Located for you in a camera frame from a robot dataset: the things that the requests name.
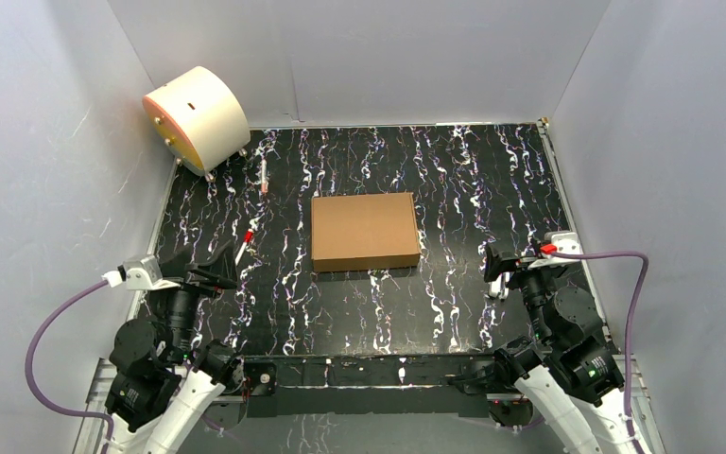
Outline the brown cardboard box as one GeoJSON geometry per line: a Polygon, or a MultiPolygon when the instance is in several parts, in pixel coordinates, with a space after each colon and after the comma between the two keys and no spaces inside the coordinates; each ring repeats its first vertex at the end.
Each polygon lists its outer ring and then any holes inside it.
{"type": "Polygon", "coordinates": [[[315,272],[419,265],[422,253],[411,192],[315,197],[310,215],[315,272]]]}

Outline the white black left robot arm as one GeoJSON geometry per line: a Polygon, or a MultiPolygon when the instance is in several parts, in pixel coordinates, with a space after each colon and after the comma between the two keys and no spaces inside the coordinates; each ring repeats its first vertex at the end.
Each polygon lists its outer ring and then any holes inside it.
{"type": "Polygon", "coordinates": [[[143,292],[151,314],[123,323],[109,362],[115,377],[105,410],[113,419],[105,453],[176,453],[209,405],[246,382],[244,360],[219,340],[195,344],[201,300],[238,287],[231,241],[202,261],[190,248],[161,261],[126,260],[105,274],[112,288],[143,292]]]}

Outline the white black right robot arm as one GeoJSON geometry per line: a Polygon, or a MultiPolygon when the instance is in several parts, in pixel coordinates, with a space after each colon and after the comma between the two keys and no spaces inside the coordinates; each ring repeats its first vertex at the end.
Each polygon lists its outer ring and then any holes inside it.
{"type": "Polygon", "coordinates": [[[566,453],[647,453],[625,382],[593,295],[559,287],[560,271],[582,259],[579,243],[553,236],[533,255],[485,249],[484,280],[520,293],[532,335],[494,353],[491,371],[508,392],[525,396],[566,453]]]}

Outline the white plastic block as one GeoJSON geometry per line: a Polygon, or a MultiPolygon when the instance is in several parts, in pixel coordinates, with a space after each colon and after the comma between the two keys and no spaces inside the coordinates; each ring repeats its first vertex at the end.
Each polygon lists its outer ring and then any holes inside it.
{"type": "Polygon", "coordinates": [[[511,273],[503,272],[494,281],[490,282],[487,295],[490,299],[505,301],[508,298],[510,289],[511,273]]]}

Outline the red and white marker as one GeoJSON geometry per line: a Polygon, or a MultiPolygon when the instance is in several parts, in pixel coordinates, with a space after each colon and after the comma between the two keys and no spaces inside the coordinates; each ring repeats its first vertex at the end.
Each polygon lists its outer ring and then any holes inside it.
{"type": "Polygon", "coordinates": [[[240,246],[238,247],[238,251],[234,256],[234,263],[235,265],[238,265],[241,261],[244,253],[248,249],[253,237],[254,237],[255,229],[253,227],[250,227],[247,232],[244,234],[244,237],[240,243],[240,246]]]}

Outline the pink pen on table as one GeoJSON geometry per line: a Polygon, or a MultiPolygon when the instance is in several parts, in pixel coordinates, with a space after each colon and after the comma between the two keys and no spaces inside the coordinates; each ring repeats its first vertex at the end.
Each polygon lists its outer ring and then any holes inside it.
{"type": "Polygon", "coordinates": [[[268,163],[266,159],[262,159],[260,163],[260,192],[262,194],[268,192],[268,163]]]}

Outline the cream cylindrical drum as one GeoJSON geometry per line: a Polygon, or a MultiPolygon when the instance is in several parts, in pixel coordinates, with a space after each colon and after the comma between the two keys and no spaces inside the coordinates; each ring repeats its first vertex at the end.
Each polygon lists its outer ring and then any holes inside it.
{"type": "Polygon", "coordinates": [[[236,96],[209,69],[196,66],[142,98],[153,128],[180,166],[211,181],[212,172],[251,139],[236,96]]]}

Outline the aluminium table edge rail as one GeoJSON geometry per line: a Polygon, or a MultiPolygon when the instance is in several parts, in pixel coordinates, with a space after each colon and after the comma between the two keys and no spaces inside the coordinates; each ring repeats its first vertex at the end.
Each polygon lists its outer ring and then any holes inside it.
{"type": "MultiPolygon", "coordinates": [[[[555,181],[555,185],[559,194],[559,198],[561,200],[562,208],[566,216],[566,220],[568,222],[569,229],[573,232],[578,231],[576,219],[574,216],[574,212],[572,209],[572,205],[570,203],[570,200],[568,198],[568,194],[565,188],[565,184],[562,177],[561,168],[559,165],[559,160],[557,158],[557,154],[554,148],[554,144],[552,142],[552,136],[551,136],[551,130],[550,130],[550,122],[548,117],[540,117],[536,120],[536,126],[539,131],[543,148],[544,148],[544,155],[546,157],[546,160],[549,164],[550,171],[553,175],[553,179],[555,181]]],[[[584,275],[586,276],[589,289],[591,290],[592,295],[594,296],[595,303],[596,303],[596,311],[599,317],[602,320],[602,331],[603,335],[605,336],[606,340],[609,344],[614,344],[613,337],[610,332],[610,327],[607,325],[605,313],[603,310],[602,303],[599,299],[598,291],[596,289],[595,281],[593,278],[593,274],[591,273],[591,269],[589,264],[586,261],[582,261],[582,268],[584,275]]]]}

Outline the aluminium front frame rail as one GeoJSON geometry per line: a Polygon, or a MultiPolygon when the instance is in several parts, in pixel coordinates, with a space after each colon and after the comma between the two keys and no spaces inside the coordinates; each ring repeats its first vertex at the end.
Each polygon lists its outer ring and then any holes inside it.
{"type": "Polygon", "coordinates": [[[520,396],[515,373],[493,354],[378,356],[247,356],[242,377],[214,402],[239,403],[244,395],[281,397],[286,391],[414,391],[450,387],[488,399],[520,396]]]}

